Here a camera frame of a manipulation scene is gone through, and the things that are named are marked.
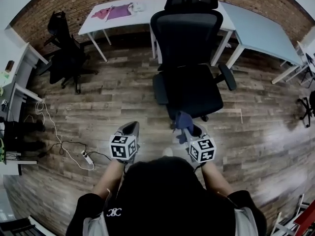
chair wheel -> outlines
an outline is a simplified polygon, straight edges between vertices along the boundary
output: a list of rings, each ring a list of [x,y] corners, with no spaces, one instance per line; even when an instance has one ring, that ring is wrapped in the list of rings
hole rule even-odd
[[[206,122],[206,121],[208,121],[209,120],[209,117],[207,117],[207,116],[202,116],[202,117],[200,117],[204,122]]]

power strip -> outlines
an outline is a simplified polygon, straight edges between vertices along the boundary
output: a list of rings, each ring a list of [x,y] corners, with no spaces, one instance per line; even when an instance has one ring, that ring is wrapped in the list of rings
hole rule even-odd
[[[87,155],[87,154],[85,153],[84,150],[81,152],[81,154],[83,155],[83,157],[85,158],[85,160],[88,162],[88,164],[93,164],[93,163],[94,163],[93,160],[89,157],[89,155]]]

wood plank flooring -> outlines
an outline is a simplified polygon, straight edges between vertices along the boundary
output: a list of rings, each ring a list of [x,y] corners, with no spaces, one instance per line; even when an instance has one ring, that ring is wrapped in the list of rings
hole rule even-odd
[[[166,109],[154,99],[152,77],[158,63],[152,59],[149,38],[140,42],[102,45],[108,63],[94,46],[87,47],[91,60],[86,68],[99,74],[80,78],[81,95],[74,94],[72,85],[65,89],[60,83],[50,85],[49,73],[36,76],[30,89],[46,102],[61,140],[86,143],[88,151],[109,155],[110,135],[120,125],[137,120],[141,145],[137,161],[158,158],[166,147],[188,159],[169,129]],[[226,62],[231,52],[225,50],[220,61]],[[219,169],[235,190],[251,193],[269,227],[279,211],[287,217],[293,214],[300,194],[306,193],[309,201],[315,197],[315,121],[306,129],[299,120],[304,109],[296,103],[311,90],[299,86],[298,78],[290,84],[272,85],[271,80],[283,71],[279,64],[269,56],[244,51],[233,67],[237,90],[230,92],[224,82],[220,83],[224,108],[209,115],[208,122],[196,120],[215,139]],[[35,120],[42,119],[34,108],[29,101],[25,117],[31,114]],[[46,132],[31,133],[25,139],[42,140],[50,148],[57,138],[47,114],[45,126]],[[83,167],[89,167],[80,154],[83,146],[64,147]],[[31,214],[64,235],[77,199],[93,188],[108,165],[104,156],[92,154],[91,158],[95,170],[81,170],[57,146],[37,166],[23,166],[22,176],[6,176],[4,184],[16,216]],[[202,181],[200,171],[197,175]]]

red brick wall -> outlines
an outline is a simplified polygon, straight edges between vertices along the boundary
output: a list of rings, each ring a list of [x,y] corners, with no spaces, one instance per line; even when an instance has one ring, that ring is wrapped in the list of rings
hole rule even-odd
[[[70,33],[80,41],[87,40],[77,33],[94,5],[111,0],[32,0],[11,22],[21,37],[42,54],[54,49],[52,44],[43,47],[50,37],[47,25],[53,11],[63,10]],[[314,25],[314,20],[294,0],[220,0],[250,9],[282,25],[291,41],[301,40]],[[109,35],[129,31],[148,30],[147,26],[110,29]]]

sleeve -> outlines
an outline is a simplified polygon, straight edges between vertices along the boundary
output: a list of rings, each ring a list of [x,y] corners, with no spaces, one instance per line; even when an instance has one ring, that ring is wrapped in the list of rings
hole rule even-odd
[[[248,207],[251,209],[257,225],[258,235],[265,236],[267,233],[267,221],[264,214],[254,204],[248,191],[237,191],[228,196],[228,198],[238,207]]]
[[[79,198],[74,216],[65,233],[66,236],[81,236],[85,218],[95,217],[103,210],[105,200],[94,193]]]

